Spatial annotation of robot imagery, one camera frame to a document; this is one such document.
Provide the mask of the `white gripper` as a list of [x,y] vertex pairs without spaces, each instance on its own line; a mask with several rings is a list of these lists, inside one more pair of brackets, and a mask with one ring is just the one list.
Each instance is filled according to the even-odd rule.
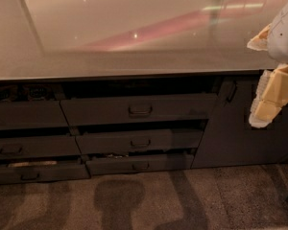
[[259,79],[252,101],[249,123],[252,127],[269,125],[288,104],[288,2],[247,44],[254,51],[267,51],[279,64],[274,71],[265,70]]

